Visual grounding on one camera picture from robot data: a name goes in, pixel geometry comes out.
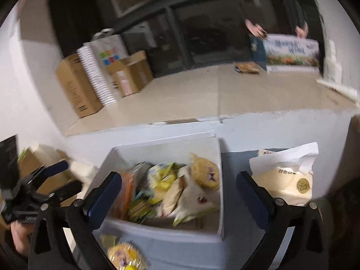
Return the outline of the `person's left hand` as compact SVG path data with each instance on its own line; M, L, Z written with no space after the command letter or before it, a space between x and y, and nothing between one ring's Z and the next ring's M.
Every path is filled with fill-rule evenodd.
M13 243L16 251L27 257L31 247L29 235L34 231L33 224L23 224L19 221L11 223L10 230L12 233Z

